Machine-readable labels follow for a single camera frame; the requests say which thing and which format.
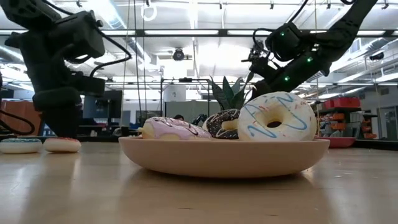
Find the computer monitor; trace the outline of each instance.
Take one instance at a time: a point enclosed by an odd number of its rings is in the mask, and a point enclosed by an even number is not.
[[[97,98],[85,96],[83,118],[120,118],[123,91],[105,91],[104,96]]]

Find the wooden table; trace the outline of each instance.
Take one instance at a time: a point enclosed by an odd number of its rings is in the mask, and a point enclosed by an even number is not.
[[[115,143],[0,155],[4,224],[367,224],[398,220],[398,152],[330,150],[299,175],[209,180],[141,169]]]

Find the plate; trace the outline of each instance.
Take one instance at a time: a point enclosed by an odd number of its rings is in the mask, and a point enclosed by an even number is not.
[[[315,165],[328,140],[296,142],[164,141],[119,138],[125,155],[150,170],[194,177],[255,178],[294,174]]]
[[[325,139],[330,141],[329,148],[331,149],[345,149],[351,147],[355,138],[352,137],[315,137],[315,139]]]

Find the toy donut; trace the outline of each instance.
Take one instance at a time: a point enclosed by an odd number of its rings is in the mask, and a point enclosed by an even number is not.
[[[43,148],[39,139],[9,138],[0,142],[0,152],[4,154],[36,153]]]
[[[57,153],[78,152],[81,148],[79,140],[70,138],[48,138],[43,145],[46,151]]]
[[[173,118],[153,117],[145,121],[142,128],[144,139],[163,140],[209,140],[210,133],[185,121]]]
[[[292,93],[275,92],[243,106],[238,122],[243,141],[309,141],[317,131],[308,103]]]
[[[239,139],[238,118],[240,111],[230,109],[220,111],[211,115],[203,124],[203,129],[207,130],[213,138],[217,139]]]

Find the white donut with blue icing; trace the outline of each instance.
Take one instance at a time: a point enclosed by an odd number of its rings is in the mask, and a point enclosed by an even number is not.
[[[293,93],[259,96],[241,109],[239,139],[243,141],[310,141],[317,121],[310,105]]]
[[[34,138],[8,138],[0,142],[0,152],[4,154],[36,153],[42,148],[42,141]]]

